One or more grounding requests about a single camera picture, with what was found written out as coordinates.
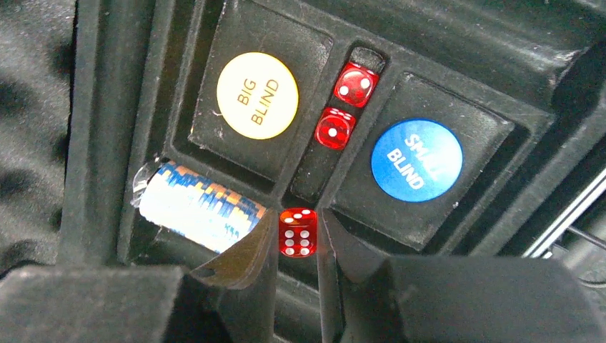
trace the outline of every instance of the dice slot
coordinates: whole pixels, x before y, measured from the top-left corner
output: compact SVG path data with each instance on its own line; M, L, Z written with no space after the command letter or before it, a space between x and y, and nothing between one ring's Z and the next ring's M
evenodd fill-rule
M372 70L377 76L380 75L384 66L385 58L374 50L356 46L350 54L348 62L359 64ZM329 101L325 109L334 108L353 116L354 122L359 121L364 109L352 106L341 99L338 99L333 93L330 94ZM332 175L334 166L339 161L341 150L330 149L319 143L317 138L312 138L307 146L292 183L290 184L287 199L295 197L303 199L306 202L316 204L324 185Z

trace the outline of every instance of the stack of poker chips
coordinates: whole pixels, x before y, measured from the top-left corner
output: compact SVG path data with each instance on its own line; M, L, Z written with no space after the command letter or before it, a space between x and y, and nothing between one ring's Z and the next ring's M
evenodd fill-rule
M222 253L257 225L265 208L170 161L147 184L139 212L156 225Z

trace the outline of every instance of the translucent red die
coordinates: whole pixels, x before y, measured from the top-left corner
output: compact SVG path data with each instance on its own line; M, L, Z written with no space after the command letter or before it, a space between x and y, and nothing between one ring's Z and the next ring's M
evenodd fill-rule
M330 149L343 150L355 125L356 119L351 114L327 107L316 126L316 140Z
M379 75L373 71L347 62L334 85L334 95L352 106L364 107L378 81Z
M316 252L318 216L311 209L295 207L280 214L278 246L288 257L308 257Z

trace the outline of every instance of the big blind button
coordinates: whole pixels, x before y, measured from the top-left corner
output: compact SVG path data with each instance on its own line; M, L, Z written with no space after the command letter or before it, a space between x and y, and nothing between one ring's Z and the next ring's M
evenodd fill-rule
M384 192L404 202L425 202L457 181L463 151L446 127L426 119L401 121L389 128L372 152L374 179Z
M217 82L217 103L225 121L242 136L268 139L292 122L299 91L278 59L249 52L232 59Z

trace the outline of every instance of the black case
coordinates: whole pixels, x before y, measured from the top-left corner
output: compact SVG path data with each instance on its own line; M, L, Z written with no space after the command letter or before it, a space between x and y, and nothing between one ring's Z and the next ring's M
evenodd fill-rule
M130 204L155 159L267 207L331 208L385 252L471 255L519 254L548 225L537 216L606 161L606 20L586 1L106 0L78 13L58 263L214 256ZM381 79L346 149L322 151L314 127L356 48L384 60ZM219 72L248 51L281 59L301 96L291 126L255 144L212 113ZM387 127L419 117L448 125L465 163L444 196L408 204L378 188L369 155ZM276 342L321 339L315 264L280 260Z

